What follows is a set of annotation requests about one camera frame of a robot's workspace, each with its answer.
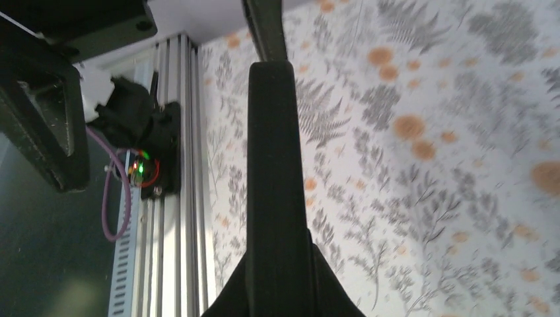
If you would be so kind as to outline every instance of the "screw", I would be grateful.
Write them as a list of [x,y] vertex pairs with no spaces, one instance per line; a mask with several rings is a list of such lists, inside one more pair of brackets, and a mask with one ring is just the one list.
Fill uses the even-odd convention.
[[163,189],[161,188],[161,186],[154,187],[154,195],[159,196],[159,195],[161,195],[162,192],[163,192]]

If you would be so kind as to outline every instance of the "red wire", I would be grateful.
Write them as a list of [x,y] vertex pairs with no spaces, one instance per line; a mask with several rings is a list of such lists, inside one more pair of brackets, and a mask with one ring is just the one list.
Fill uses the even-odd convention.
[[157,180],[157,178],[158,178],[158,176],[159,176],[159,161],[158,161],[158,160],[154,160],[154,162],[156,163],[156,176],[154,176],[149,182],[140,184],[140,187],[146,188],[146,187],[148,187],[148,186],[150,186],[150,185],[153,185],[154,182]]

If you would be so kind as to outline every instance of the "floral tablecloth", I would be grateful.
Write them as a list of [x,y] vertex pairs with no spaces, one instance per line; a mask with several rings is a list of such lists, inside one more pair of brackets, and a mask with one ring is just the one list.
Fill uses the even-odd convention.
[[[285,15],[309,227],[367,316],[560,316],[560,1]],[[201,51],[218,289],[245,248],[246,29]]]

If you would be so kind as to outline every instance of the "pink cable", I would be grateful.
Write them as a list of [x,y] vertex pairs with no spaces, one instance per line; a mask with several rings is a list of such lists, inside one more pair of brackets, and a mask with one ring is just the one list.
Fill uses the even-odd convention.
[[97,134],[95,134],[95,132],[93,132],[89,127],[86,127],[86,132],[105,150],[105,152],[107,152],[107,154],[109,154],[109,157],[111,158],[111,164],[115,164],[117,166],[117,169],[119,170],[119,173],[121,174],[125,197],[124,221],[117,234],[111,234],[109,225],[107,224],[107,200],[109,196],[109,182],[111,180],[110,168],[107,170],[107,176],[105,177],[105,188],[103,189],[103,202],[101,205],[101,225],[103,227],[103,233],[105,234],[105,238],[107,238],[107,240],[109,240],[110,242],[115,242],[121,236],[123,236],[126,228],[128,227],[128,222],[130,221],[130,183],[128,182],[128,178],[126,177],[127,174],[124,165],[120,161],[117,154],[115,154],[115,152],[111,150],[109,145],[107,145],[107,143],[105,143],[99,136],[97,136]]

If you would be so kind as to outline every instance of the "dark floor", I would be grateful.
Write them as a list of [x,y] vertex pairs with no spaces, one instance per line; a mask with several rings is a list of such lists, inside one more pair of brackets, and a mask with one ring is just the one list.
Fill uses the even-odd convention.
[[[0,317],[107,316],[114,244],[101,229],[108,155],[89,140],[91,179],[59,194],[10,146],[0,162]],[[120,184],[112,180],[116,231]]]

